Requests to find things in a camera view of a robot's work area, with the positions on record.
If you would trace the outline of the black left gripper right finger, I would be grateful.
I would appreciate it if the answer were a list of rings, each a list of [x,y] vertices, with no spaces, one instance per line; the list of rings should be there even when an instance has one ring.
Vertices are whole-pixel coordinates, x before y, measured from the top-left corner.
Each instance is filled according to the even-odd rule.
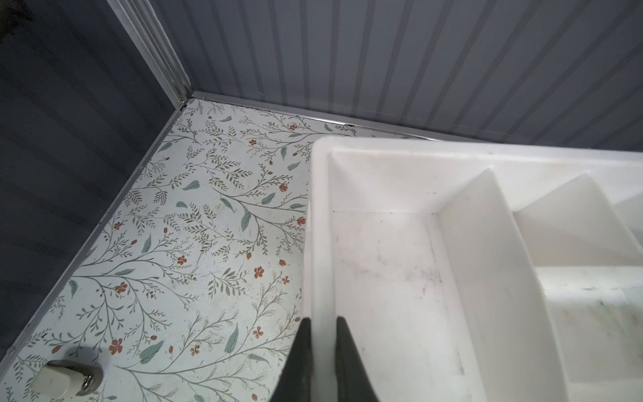
[[[335,350],[339,402],[378,402],[345,318],[337,317]]]

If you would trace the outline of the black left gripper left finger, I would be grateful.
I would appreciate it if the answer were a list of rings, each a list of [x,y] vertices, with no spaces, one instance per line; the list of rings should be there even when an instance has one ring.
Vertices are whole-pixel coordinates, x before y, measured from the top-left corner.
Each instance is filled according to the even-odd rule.
[[[303,318],[270,402],[309,402],[311,373],[311,319]]]

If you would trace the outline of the white plastic drawer organizer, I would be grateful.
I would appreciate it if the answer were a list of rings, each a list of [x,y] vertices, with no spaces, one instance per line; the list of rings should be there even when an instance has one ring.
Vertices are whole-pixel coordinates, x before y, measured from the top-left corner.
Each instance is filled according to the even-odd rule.
[[[639,152],[325,137],[311,154],[312,398],[345,318],[382,401],[639,401]]]

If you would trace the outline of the small metal tape dispenser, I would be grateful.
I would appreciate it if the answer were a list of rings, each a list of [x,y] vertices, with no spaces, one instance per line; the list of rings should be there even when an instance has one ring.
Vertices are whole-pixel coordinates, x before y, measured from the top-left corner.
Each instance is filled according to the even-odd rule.
[[[83,397],[97,391],[103,379],[100,365],[52,360],[41,367],[29,388],[53,399]]]

